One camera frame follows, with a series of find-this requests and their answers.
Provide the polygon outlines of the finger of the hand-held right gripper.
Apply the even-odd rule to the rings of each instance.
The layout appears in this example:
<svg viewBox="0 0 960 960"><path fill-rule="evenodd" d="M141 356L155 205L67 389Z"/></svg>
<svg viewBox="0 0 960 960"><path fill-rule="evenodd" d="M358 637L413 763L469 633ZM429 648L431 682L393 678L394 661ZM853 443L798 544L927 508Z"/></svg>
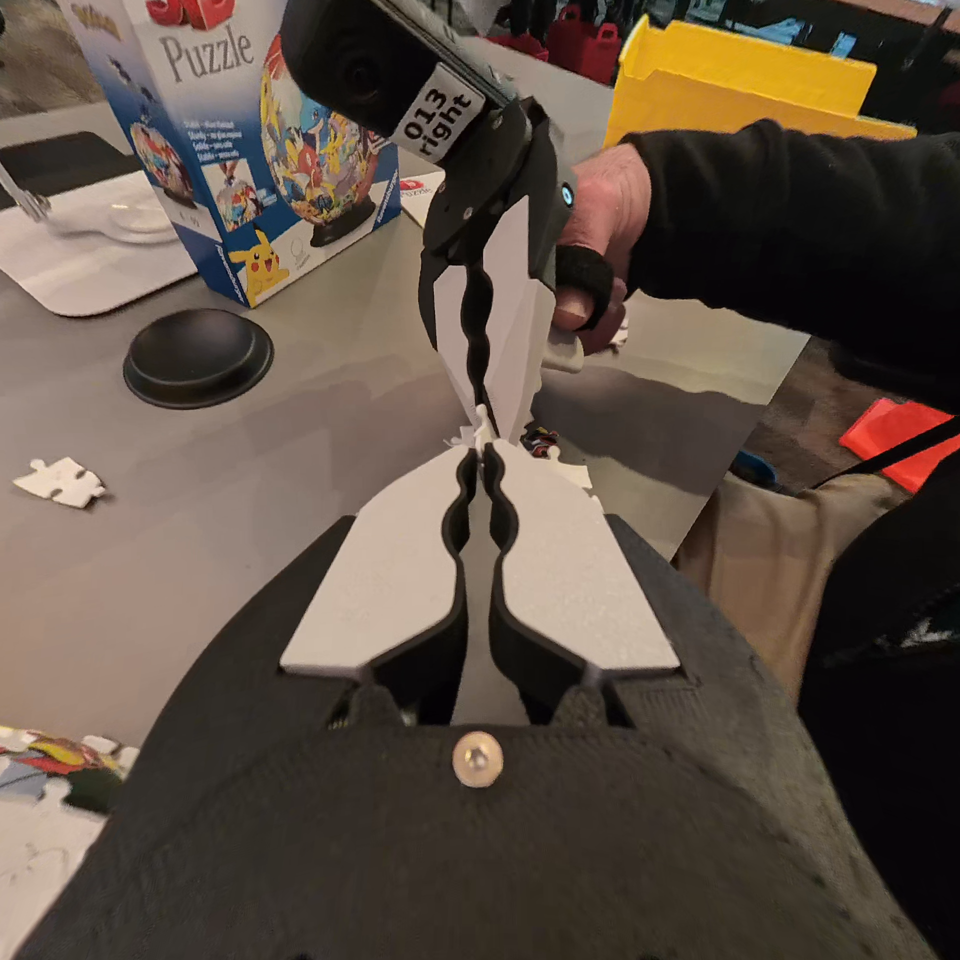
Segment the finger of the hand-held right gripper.
<svg viewBox="0 0 960 960"><path fill-rule="evenodd" d="M434 282L436 350L471 423L481 422L477 408L486 404L488 339L481 286L463 265L447 266Z"/></svg>
<svg viewBox="0 0 960 960"><path fill-rule="evenodd" d="M531 421L555 304L552 290L531 275L529 227L530 198L522 197L502 214L482 255L491 288L485 405L508 443L518 443Z"/></svg>

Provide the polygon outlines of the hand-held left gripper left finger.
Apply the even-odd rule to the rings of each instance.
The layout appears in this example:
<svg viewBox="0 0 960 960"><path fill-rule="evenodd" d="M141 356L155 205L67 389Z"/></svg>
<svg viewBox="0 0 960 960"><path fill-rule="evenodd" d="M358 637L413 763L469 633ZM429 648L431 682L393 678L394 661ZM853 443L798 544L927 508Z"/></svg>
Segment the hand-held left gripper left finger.
<svg viewBox="0 0 960 960"><path fill-rule="evenodd" d="M378 685L403 709L453 710L476 474L475 450L450 447L357 512L280 657L284 672Z"/></svg>

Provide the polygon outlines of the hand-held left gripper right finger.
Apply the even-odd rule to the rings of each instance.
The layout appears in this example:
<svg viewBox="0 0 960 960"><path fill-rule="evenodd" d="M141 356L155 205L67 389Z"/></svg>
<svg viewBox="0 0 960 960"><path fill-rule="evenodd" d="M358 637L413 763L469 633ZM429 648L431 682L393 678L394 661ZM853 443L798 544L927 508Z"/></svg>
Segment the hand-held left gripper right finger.
<svg viewBox="0 0 960 960"><path fill-rule="evenodd" d="M681 661L615 531L577 487L522 446L486 447L493 662L534 722L569 690L610 697L622 681L679 674Z"/></svg>

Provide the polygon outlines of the colourful puzzle ball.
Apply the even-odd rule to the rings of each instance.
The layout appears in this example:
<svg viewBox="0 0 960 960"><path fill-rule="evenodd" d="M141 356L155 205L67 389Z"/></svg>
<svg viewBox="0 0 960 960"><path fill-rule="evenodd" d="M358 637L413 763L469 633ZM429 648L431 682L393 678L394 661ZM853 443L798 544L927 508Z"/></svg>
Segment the colourful puzzle ball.
<svg viewBox="0 0 960 960"><path fill-rule="evenodd" d="M1 726L1 957L10 959L102 833L139 750Z"/></svg>

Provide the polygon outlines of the person's right forearm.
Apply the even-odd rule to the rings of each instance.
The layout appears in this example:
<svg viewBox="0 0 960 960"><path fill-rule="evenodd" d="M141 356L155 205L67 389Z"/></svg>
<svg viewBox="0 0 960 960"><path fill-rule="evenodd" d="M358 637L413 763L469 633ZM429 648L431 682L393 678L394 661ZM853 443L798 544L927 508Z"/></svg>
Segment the person's right forearm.
<svg viewBox="0 0 960 960"><path fill-rule="evenodd" d="M627 134L651 180L628 288L830 342L872 386L958 412L959 136L759 121Z"/></svg>

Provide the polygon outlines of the blue puzzle box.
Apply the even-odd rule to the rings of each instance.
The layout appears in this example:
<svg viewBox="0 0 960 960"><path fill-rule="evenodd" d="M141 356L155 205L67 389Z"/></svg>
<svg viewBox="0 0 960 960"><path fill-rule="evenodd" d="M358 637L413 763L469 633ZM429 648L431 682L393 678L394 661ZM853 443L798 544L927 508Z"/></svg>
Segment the blue puzzle box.
<svg viewBox="0 0 960 960"><path fill-rule="evenodd" d="M396 145L303 93L284 1L60 1L213 291L255 308L402 211Z"/></svg>

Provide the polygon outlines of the person's right hand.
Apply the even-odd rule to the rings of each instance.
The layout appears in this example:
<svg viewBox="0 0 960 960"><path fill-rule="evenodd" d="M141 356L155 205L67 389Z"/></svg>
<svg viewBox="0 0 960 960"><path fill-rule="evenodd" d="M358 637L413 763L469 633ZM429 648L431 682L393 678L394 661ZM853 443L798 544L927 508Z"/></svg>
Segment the person's right hand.
<svg viewBox="0 0 960 960"><path fill-rule="evenodd" d="M604 258L613 283L606 313L591 330L585 329L594 313L591 294L558 284L553 327L574 332L583 354L591 356L606 351L626 316L630 261L649 216L652 183L641 156L629 143L595 154L573 172L577 194L558 245L584 248Z"/></svg>

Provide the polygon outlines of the printed paper leaflet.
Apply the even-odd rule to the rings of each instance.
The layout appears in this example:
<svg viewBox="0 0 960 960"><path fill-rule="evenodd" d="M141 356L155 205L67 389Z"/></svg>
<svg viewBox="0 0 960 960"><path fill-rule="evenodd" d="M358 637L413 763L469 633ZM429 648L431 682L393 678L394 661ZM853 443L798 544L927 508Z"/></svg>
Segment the printed paper leaflet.
<svg viewBox="0 0 960 960"><path fill-rule="evenodd" d="M420 229L425 227L431 203L445 179L445 172L438 170L404 176L400 180L401 209Z"/></svg>

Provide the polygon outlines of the red bag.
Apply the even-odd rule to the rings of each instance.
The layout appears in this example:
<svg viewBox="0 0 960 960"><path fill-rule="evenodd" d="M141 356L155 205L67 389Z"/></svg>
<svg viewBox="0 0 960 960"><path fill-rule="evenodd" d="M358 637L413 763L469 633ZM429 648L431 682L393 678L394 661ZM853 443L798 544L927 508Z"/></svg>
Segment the red bag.
<svg viewBox="0 0 960 960"><path fill-rule="evenodd" d="M580 6L567 4L546 36L547 62L599 85L616 78L623 37L615 22L595 25L582 17Z"/></svg>

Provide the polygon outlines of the black round stand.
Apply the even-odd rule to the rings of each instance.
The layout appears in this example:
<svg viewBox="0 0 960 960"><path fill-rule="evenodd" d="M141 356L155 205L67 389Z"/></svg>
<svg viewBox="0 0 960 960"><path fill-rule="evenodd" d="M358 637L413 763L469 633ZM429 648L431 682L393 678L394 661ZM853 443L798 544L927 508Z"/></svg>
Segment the black round stand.
<svg viewBox="0 0 960 960"><path fill-rule="evenodd" d="M144 326L130 342L122 373L141 402L189 411L241 397L267 375L274 357L271 337L250 318L191 308Z"/></svg>

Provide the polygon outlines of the yellow plastic bin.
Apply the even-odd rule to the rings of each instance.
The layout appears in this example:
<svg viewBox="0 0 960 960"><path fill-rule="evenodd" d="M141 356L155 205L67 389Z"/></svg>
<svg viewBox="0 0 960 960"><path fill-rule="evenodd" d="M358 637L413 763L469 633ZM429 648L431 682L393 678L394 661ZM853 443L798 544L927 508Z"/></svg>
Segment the yellow plastic bin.
<svg viewBox="0 0 960 960"><path fill-rule="evenodd" d="M619 56L604 147L630 133L735 133L762 119L810 135L901 141L906 126L862 115L877 73L767 40L642 16Z"/></svg>

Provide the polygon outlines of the orange flat object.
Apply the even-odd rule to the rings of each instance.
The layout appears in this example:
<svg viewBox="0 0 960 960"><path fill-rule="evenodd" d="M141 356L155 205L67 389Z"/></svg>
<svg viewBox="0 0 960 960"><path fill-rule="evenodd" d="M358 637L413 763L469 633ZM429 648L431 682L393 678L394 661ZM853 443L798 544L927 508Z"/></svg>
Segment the orange flat object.
<svg viewBox="0 0 960 960"><path fill-rule="evenodd" d="M881 398L858 417L838 443L861 461L866 461L936 426L942 426L952 418L951 414L914 401L901 403ZM959 438L949 438L882 468L881 473L896 486L915 495L939 464L958 450Z"/></svg>

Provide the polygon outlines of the white rounded object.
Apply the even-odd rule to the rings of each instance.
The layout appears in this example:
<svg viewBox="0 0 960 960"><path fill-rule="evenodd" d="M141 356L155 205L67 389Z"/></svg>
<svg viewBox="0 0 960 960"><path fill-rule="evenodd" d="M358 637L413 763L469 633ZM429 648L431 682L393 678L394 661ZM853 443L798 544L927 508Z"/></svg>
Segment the white rounded object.
<svg viewBox="0 0 960 960"><path fill-rule="evenodd" d="M39 221L1 214L1 271L57 316L89 318L197 274L143 172L54 195Z"/></svg>

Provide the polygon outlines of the black flat mat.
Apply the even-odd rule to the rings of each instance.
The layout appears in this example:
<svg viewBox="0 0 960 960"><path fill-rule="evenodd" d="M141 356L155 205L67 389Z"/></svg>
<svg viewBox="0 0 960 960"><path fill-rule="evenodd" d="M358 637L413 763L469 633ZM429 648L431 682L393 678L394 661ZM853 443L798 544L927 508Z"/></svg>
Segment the black flat mat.
<svg viewBox="0 0 960 960"><path fill-rule="evenodd" d="M90 131L3 148L1 162L18 186L47 198L141 171L135 155Z"/></svg>

